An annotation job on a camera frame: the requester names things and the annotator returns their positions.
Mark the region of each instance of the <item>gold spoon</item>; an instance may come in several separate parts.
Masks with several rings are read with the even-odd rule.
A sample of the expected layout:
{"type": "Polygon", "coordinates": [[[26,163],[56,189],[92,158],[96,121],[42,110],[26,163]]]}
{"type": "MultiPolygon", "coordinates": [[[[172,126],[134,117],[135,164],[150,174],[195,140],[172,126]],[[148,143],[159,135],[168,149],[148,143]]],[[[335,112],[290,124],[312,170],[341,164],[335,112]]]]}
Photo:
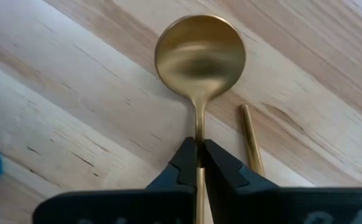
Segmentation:
{"type": "MultiPolygon", "coordinates": [[[[195,140],[203,149],[205,107],[209,100],[229,90],[244,68],[246,53],[241,37],[224,19],[210,15],[183,17],[161,35],[155,48],[160,79],[195,107],[195,140]]],[[[200,160],[196,223],[203,223],[204,168],[200,160]]]]}

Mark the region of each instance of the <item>wood grain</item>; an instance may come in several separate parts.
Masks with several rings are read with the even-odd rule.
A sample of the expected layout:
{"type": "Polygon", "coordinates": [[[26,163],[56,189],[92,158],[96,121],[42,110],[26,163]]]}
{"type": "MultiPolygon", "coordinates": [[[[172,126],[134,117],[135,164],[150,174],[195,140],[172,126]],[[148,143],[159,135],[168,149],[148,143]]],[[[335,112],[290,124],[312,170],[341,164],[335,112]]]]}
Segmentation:
{"type": "Polygon", "coordinates": [[[160,173],[193,111],[158,79],[154,47],[198,13],[229,20],[248,54],[208,107],[207,138],[245,161],[248,103],[268,179],[362,186],[362,0],[0,0],[0,223],[30,223],[60,192],[143,188],[160,173]]]}

